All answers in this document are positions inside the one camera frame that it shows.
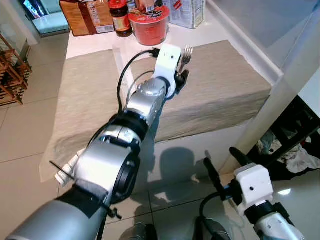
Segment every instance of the tile floor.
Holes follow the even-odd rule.
[[[0,239],[45,202],[62,195],[54,181],[40,183],[39,162],[49,141],[56,111],[68,34],[44,38],[29,55],[33,74],[24,105],[0,109]],[[281,201],[306,239],[319,239],[320,173],[276,182],[275,200]],[[117,204],[123,219],[107,219],[104,239],[118,240],[138,222],[154,223],[160,240],[191,240],[201,200],[214,191],[206,179],[183,182],[132,195]],[[220,222],[235,240],[257,240],[250,223],[232,205],[212,200],[208,217]]]

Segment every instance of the white cloth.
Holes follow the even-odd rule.
[[[281,146],[281,143],[278,140],[275,140],[272,142],[270,149],[273,149],[275,152]],[[286,168],[294,174],[300,173],[307,168],[320,168],[320,159],[315,156],[309,155],[308,152],[301,146],[301,144],[298,144],[289,152],[284,154],[278,161],[281,163],[285,163]]]

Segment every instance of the metal fork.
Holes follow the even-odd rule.
[[[181,66],[180,66],[180,69],[178,72],[178,76],[181,76],[181,73],[182,73],[182,70],[184,69],[184,66],[187,65],[188,63],[190,63],[193,50],[194,50],[193,47],[185,46],[184,53],[182,55]]]

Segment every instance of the red jar lid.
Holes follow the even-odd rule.
[[[109,0],[108,6],[110,9],[120,9],[127,5],[127,0]]]
[[[169,16],[170,10],[167,6],[157,6],[153,11],[141,13],[138,10],[129,12],[129,20],[137,24],[152,24],[160,22]]]

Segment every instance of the clothes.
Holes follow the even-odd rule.
[[[257,147],[261,155],[272,155],[279,148],[281,143],[276,139],[276,136],[269,130],[258,142]],[[300,173],[307,168],[318,169],[320,168],[320,159],[309,155],[308,152],[298,144],[293,149],[284,154],[277,160],[280,163],[286,164],[286,168],[291,173]]]

